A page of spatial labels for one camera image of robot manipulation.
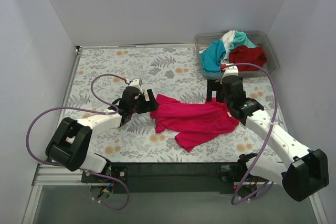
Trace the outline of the pink t shirt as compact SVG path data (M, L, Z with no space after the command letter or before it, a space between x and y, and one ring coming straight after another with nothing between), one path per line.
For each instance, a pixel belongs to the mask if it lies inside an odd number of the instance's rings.
M159 94L156 100L159 107L150 113L155 120L155 132L177 132L175 140L187 152L221 134L234 131L239 125L226 105L215 99L204 104L192 104Z

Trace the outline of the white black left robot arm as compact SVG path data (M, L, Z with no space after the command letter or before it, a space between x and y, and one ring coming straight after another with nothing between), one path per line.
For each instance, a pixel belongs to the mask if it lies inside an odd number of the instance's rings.
M137 87L126 87L115 109L109 107L103 114L80 120L64 118L46 148L47 157L69 171L89 170L98 181L108 181L112 175L108 160L89 151L90 141L106 131L122 127L134 114L157 110L159 104L152 90L146 93L148 100Z

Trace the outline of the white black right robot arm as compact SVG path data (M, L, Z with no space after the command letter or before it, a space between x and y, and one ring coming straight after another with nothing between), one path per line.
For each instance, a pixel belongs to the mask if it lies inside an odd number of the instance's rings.
M236 163L240 178L237 189L245 180L261 177L282 186L295 201L303 201L328 186L327 155L320 149L313 151L277 125L275 117L257 100L247 97L241 77L230 75L208 80L207 101L213 97L213 92L216 101L227 105L233 118L264 140L263 148L269 146L281 159L273 163L264 160L262 150L241 155Z

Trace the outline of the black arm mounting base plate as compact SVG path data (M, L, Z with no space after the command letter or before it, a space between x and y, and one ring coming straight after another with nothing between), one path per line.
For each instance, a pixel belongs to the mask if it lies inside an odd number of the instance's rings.
M109 163L103 174L121 180L131 193L232 194L246 171L237 162Z

